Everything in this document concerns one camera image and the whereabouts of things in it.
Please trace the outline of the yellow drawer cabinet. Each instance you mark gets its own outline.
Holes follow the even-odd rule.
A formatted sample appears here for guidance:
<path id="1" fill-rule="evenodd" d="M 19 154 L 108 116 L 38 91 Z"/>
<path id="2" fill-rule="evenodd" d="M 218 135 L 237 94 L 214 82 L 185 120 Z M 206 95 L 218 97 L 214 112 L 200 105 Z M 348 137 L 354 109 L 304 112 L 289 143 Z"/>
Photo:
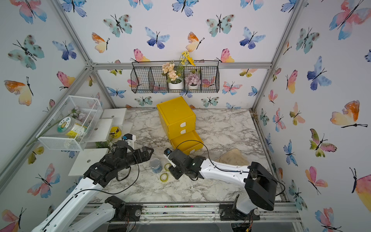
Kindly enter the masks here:
<path id="1" fill-rule="evenodd" d="M 174 149 L 190 155 L 203 148 L 203 141 L 196 132 L 196 115 L 183 97 L 159 103 L 157 110 Z"/>

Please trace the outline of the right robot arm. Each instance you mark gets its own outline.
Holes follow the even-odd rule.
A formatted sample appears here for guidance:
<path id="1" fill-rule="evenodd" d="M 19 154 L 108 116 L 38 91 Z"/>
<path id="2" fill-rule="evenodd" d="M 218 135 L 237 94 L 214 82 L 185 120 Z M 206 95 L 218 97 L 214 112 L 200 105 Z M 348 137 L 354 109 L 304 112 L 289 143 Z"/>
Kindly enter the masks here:
<path id="1" fill-rule="evenodd" d="M 221 204 L 221 221 L 244 219 L 259 220 L 258 210 L 273 211 L 279 182 L 258 162 L 238 166 L 213 161 L 206 157 L 191 157 L 179 149 L 165 149 L 164 156 L 170 162 L 170 173 L 175 179 L 187 176 L 199 179 L 219 180 L 237 185 L 245 194 L 237 195 L 233 204 Z"/>

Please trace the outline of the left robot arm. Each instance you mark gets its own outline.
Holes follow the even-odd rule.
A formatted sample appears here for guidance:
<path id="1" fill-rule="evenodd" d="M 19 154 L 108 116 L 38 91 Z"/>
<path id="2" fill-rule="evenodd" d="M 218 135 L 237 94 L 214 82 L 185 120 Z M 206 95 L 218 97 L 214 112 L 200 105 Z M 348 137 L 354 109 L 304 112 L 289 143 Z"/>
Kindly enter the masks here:
<path id="1" fill-rule="evenodd" d="M 104 204 L 74 223 L 76 217 L 92 198 L 99 192 L 104 192 L 103 189 L 113 179 L 118 179 L 120 171 L 151 159 L 154 153 L 153 148 L 134 149 L 130 143 L 129 140 L 116 142 L 113 145 L 113 151 L 91 165 L 70 195 L 33 231 L 92 232 L 114 218 L 127 219 L 129 214 L 126 203 L 119 199 L 116 193 L 110 193 Z"/>

